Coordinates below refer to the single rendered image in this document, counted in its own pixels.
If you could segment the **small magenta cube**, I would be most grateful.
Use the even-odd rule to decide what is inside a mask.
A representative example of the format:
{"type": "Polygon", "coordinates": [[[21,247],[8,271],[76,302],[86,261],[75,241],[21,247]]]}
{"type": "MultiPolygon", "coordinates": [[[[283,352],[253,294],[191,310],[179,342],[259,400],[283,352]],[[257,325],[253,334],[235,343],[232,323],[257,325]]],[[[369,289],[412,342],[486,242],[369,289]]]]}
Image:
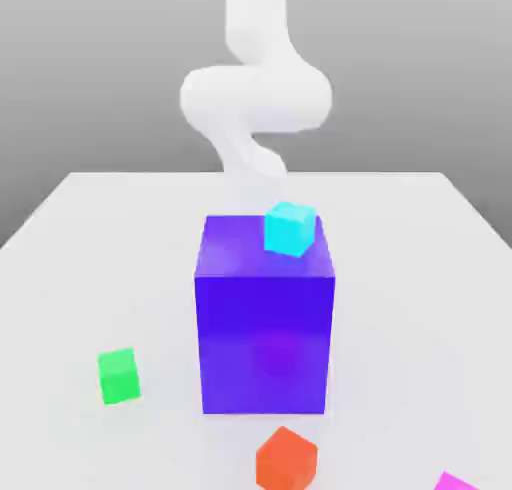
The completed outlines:
{"type": "Polygon", "coordinates": [[[443,471],[437,481],[434,490],[479,490],[477,487],[462,479],[443,471]]]}

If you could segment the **small cyan cube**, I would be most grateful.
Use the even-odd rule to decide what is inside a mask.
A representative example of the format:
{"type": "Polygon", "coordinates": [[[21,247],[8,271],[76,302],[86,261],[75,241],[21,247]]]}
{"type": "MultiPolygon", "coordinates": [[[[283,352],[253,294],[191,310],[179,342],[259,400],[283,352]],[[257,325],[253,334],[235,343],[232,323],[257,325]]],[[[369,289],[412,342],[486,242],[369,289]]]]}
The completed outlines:
{"type": "Polygon", "coordinates": [[[292,202],[280,202],[264,216],[264,249],[302,257],[315,240],[316,211],[292,202]]]}

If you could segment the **small green cube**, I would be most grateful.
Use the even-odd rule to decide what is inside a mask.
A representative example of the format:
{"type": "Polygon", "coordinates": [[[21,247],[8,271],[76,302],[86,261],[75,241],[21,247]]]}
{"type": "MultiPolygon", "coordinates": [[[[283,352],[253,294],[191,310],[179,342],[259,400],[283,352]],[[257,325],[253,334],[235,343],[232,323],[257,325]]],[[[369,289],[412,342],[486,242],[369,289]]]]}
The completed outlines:
{"type": "Polygon", "coordinates": [[[124,348],[102,353],[97,357],[102,398],[112,405],[141,396],[134,350],[124,348]]]}

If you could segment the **large purple box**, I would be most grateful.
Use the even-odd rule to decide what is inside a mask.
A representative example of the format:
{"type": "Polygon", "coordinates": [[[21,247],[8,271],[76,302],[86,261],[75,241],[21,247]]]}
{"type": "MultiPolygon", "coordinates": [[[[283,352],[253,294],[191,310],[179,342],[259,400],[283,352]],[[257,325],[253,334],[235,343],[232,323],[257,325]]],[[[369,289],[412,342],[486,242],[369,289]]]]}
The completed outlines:
{"type": "Polygon", "coordinates": [[[194,285],[204,413],[324,412],[335,272],[321,224],[295,258],[265,250],[262,217],[209,215],[194,285]]]}

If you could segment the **small orange cube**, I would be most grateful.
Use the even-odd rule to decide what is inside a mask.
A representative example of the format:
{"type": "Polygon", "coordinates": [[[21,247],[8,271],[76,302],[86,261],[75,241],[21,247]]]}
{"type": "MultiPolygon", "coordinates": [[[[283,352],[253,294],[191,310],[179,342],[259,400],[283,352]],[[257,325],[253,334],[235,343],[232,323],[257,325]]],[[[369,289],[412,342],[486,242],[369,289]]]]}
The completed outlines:
{"type": "Polygon", "coordinates": [[[256,483],[264,490],[305,490],[317,463],[317,446],[281,426],[256,451],[256,483]]]}

